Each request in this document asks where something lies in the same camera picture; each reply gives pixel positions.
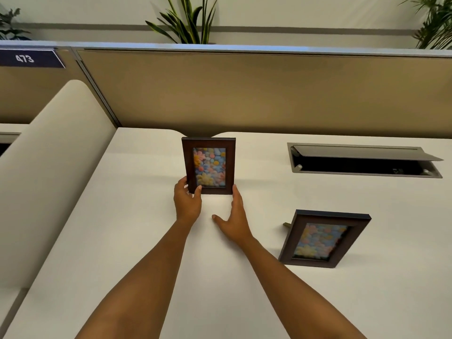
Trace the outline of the person's left hand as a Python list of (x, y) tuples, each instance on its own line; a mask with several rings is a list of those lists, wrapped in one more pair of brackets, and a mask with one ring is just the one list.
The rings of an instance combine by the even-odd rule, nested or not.
[(193, 193), (188, 191), (187, 177), (182, 177), (174, 186), (174, 205), (176, 221), (191, 228), (199, 218), (202, 200), (193, 199)]

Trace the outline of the person's right hand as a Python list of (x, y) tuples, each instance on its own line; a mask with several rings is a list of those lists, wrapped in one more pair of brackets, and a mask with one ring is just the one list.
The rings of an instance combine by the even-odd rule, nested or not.
[(225, 228), (219, 228), (222, 233), (241, 249), (254, 239), (244, 208), (242, 196), (234, 184), (232, 187), (232, 202), (228, 225)]

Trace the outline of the brown flower picture frame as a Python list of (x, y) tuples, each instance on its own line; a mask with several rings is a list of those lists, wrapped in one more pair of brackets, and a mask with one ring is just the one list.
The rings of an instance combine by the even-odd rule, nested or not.
[(285, 265), (335, 268), (371, 221), (368, 214), (296, 210), (278, 260)]
[(232, 195), (236, 139), (183, 137), (181, 141), (189, 193), (201, 186), (202, 194)]

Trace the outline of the person's right forearm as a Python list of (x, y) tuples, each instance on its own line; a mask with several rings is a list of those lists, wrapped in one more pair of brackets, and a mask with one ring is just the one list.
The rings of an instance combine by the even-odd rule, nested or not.
[(253, 236), (238, 246), (291, 339), (367, 339), (330, 302), (271, 255)]

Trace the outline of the person's left forearm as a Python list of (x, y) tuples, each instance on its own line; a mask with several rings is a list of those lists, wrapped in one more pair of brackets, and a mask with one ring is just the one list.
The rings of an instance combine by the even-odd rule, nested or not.
[(176, 220), (99, 303), (75, 339), (159, 339), (193, 224)]

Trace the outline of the beige desk partition panel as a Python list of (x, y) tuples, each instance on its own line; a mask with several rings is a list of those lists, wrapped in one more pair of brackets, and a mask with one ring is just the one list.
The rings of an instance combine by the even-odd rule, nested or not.
[(0, 40), (0, 49), (54, 50), (65, 68), (0, 67), (0, 123), (29, 124), (70, 80), (82, 81), (110, 121), (121, 126), (83, 62), (82, 43), (45, 40)]
[(452, 51), (245, 45), (77, 49), (123, 127), (452, 139)]

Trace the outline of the cream curved side divider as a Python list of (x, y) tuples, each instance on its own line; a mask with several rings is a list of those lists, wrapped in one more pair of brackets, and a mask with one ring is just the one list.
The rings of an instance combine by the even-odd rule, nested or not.
[(29, 288), (116, 127), (70, 80), (0, 157), (0, 288)]

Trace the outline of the green snake plant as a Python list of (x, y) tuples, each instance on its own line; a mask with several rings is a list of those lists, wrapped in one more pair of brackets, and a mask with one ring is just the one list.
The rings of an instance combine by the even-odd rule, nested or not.
[(176, 10), (176, 2), (167, 0), (169, 8), (157, 17), (160, 25), (145, 21), (150, 29), (165, 36), (174, 44), (209, 45), (212, 25), (215, 19), (218, 0), (202, 0), (194, 7), (191, 0), (177, 0), (181, 14)]

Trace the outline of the dark blue desk sign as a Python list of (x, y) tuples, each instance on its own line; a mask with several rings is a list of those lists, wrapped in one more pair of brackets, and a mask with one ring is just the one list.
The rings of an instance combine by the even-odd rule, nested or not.
[(54, 50), (0, 49), (0, 67), (65, 68)]

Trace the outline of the green leafy plant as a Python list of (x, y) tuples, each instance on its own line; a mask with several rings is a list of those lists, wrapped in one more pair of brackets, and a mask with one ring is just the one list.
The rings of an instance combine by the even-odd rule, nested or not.
[(0, 40), (31, 40), (30, 32), (17, 28), (14, 19), (20, 15), (20, 8), (0, 11)]

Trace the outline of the green palm plant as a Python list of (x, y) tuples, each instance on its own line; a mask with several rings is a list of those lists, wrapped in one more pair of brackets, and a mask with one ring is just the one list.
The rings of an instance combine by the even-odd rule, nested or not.
[(416, 49), (452, 51), (452, 0), (404, 0), (400, 5), (405, 3), (416, 13), (426, 11), (421, 28), (412, 35)]

